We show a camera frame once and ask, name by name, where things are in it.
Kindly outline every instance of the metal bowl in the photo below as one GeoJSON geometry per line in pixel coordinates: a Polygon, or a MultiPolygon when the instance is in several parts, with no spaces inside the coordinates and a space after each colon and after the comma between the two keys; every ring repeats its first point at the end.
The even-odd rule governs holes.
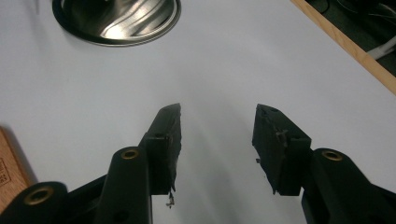
{"type": "Polygon", "coordinates": [[[53,0],[56,20],[69,33],[104,46],[147,43],[171,30],[179,0],[53,0]]]}

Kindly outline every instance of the wooden edge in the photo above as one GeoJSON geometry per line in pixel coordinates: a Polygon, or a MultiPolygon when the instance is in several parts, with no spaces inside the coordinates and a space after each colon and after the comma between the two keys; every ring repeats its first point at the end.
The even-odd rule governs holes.
{"type": "Polygon", "coordinates": [[[0,127],[0,214],[21,191],[30,185],[30,178],[0,127]]]}
{"type": "Polygon", "coordinates": [[[329,37],[338,45],[348,52],[358,63],[360,63],[368,72],[378,79],[388,90],[396,95],[396,77],[387,69],[379,64],[367,52],[361,49],[344,33],[336,28],[331,22],[324,18],[319,12],[311,7],[305,0],[290,0],[296,5],[311,21],[319,26],[329,37]]]}

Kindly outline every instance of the white surface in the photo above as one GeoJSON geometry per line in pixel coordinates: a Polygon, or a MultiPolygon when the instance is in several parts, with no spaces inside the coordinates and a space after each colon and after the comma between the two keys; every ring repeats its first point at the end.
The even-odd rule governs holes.
{"type": "Polygon", "coordinates": [[[32,0],[0,2],[0,125],[39,181],[75,189],[105,174],[181,103],[177,205],[154,197],[154,223],[305,223],[299,199],[273,196],[255,163],[265,104],[396,191],[395,96],[291,2],[183,0],[170,33],[121,49],[74,38],[38,3],[37,14],[32,0]]]}

